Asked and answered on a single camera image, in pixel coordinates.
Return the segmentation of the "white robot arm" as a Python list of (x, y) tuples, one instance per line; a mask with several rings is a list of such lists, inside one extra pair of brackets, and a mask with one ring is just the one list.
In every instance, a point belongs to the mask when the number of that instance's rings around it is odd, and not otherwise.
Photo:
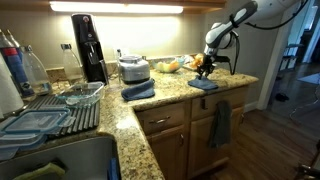
[(296, 3), (299, 9), (291, 16), (292, 20), (307, 4), (308, 0), (250, 0), (242, 5), (222, 23), (214, 23), (205, 36), (203, 63), (197, 68), (198, 78), (207, 77), (214, 70), (213, 61), (225, 37), (242, 23), (259, 29), (252, 21), (259, 21), (284, 12)]

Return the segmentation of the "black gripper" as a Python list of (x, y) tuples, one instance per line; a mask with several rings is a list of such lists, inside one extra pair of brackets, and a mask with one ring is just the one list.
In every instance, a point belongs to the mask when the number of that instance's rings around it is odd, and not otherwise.
[(203, 76), (208, 79), (214, 71), (217, 63), (231, 64), (230, 58), (227, 56), (205, 55), (203, 63), (197, 68), (198, 80), (201, 80)]

